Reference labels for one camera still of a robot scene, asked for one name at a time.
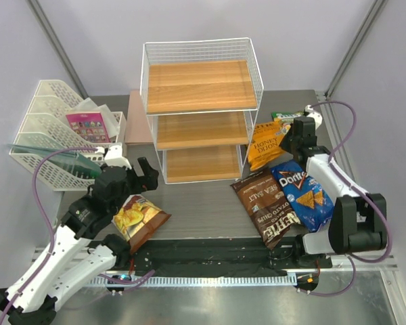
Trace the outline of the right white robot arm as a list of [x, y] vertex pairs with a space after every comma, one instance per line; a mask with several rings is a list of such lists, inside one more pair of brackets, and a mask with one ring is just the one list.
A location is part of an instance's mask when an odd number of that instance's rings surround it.
[[[316, 126], [311, 115], [296, 117], [281, 142], [293, 160], [279, 166], [276, 172], [265, 171], [278, 183], [301, 224], [306, 223], [309, 208], [299, 201], [297, 192], [303, 186], [297, 180], [315, 179], [334, 205], [329, 223], [298, 237], [297, 247], [292, 250], [293, 262], [308, 267], [318, 254], [348, 254], [357, 258], [359, 252], [384, 250], [375, 260], [379, 263], [387, 258], [392, 247], [385, 198], [365, 191], [339, 168], [333, 154], [317, 145]], [[225, 189], [204, 182], [161, 185], [155, 192], [149, 192], [148, 198], [172, 214], [175, 237], [245, 237], [255, 235], [269, 222], [266, 213], [249, 215], [248, 205], [240, 203], [242, 190], [250, 180], [247, 177]]]

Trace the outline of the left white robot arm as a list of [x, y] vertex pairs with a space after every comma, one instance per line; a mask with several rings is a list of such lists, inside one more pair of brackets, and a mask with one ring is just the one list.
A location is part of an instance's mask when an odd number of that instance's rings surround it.
[[104, 167], [87, 193], [74, 201], [62, 217], [50, 243], [38, 259], [9, 288], [0, 288], [0, 324], [50, 324], [56, 313], [86, 281], [130, 263], [131, 247], [110, 234], [94, 252], [70, 270], [65, 267], [112, 220], [133, 194], [158, 187], [158, 172], [138, 176], [131, 168]]

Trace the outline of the orange honey dijon chips bag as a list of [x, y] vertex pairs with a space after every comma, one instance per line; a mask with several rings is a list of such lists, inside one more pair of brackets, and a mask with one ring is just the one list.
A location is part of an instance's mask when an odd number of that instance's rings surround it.
[[289, 127], [285, 129], [282, 124], [275, 121], [255, 126], [248, 149], [248, 164], [251, 171], [257, 171], [285, 153], [280, 144], [288, 130]]

